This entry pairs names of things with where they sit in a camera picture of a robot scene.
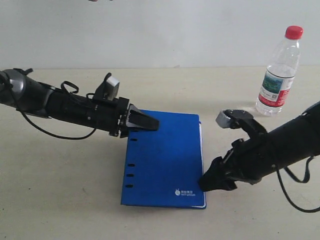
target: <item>bottle label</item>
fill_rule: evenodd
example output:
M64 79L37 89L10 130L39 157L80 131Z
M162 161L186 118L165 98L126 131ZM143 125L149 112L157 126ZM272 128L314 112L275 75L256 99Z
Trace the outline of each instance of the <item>bottle label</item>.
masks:
M283 106L294 78L294 76L282 78L266 71L259 94L260 102L269 107Z

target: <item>white wall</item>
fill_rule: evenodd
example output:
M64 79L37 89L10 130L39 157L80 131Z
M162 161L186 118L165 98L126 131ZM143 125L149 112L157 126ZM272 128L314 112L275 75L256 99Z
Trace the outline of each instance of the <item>white wall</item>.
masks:
M289 25L320 64L319 0L1 0L0 68L264 66Z

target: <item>blue binder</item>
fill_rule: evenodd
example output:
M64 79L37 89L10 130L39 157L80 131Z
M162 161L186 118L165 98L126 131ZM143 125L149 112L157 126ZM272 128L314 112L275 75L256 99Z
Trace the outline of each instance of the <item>blue binder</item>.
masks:
M201 123L196 114L145 110L158 131L130 131L121 204L206 208L198 186L203 174Z

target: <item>red bottle cap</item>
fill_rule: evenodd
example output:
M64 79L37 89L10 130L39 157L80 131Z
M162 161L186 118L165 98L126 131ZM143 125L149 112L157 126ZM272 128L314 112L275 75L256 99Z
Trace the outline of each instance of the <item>red bottle cap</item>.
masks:
M304 33L304 29L300 26L289 26L285 31L285 37L291 40L298 40Z

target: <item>table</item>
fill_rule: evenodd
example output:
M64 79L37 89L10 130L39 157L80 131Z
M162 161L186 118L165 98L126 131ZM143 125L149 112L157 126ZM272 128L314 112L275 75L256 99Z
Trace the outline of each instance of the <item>table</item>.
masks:
M223 109L251 111L264 67L167 69L41 69L30 77L59 87L62 81L93 92L106 73L121 81L118 96L140 109L199 114L204 169L224 156L244 131L221 129ZM255 114L267 130L298 116L320 99L320 66L301 66L283 111ZM56 134L79 137L90 129L54 119L32 118ZM306 214L286 201L276 174L256 185L206 194L207 208L172 209L120 205L126 139L97 131L85 140L45 135L14 109L0 106L0 240L248 240L316 239L320 213ZM292 166L303 176L305 161ZM292 199L302 207L320 204L320 164L298 184L283 174Z

